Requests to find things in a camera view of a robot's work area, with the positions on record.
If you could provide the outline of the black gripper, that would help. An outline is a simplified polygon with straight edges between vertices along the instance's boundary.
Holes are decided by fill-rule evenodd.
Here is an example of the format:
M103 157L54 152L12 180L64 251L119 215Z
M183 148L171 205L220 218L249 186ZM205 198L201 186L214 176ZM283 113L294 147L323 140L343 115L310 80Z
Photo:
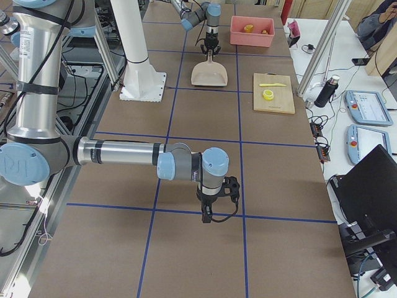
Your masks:
M208 51L211 50L214 52L214 55L219 54L221 50L221 46L218 45L218 34L217 33L206 33L204 44L200 46L202 53L207 56Z
M219 197L226 197L228 196L224 189L207 189L203 188L200 189L197 187L196 196L201 203L201 210L202 210L202 223L209 224L210 221L213 222L213 211L212 211L212 204L219 198Z

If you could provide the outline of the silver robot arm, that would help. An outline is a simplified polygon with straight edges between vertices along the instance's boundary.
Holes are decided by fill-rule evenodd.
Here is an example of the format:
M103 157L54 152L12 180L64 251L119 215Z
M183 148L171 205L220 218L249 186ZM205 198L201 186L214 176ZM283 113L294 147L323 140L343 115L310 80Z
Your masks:
M193 11L185 5L185 2L187 1L169 1L178 12L185 31L192 30L202 22L207 23L204 44L201 44L200 48L204 55L210 55L213 58L221 50L218 40L221 6L218 3L203 2L198 4L198 9Z
M62 39L96 34L93 1L14 1L20 24L18 97L13 127L4 127L1 176L18 186L42 182L61 170L86 163L155 166L159 179L197 183L202 221L214 221L219 197L239 201L239 183L227 176L229 158L216 147L201 153L177 143L91 140L55 129Z

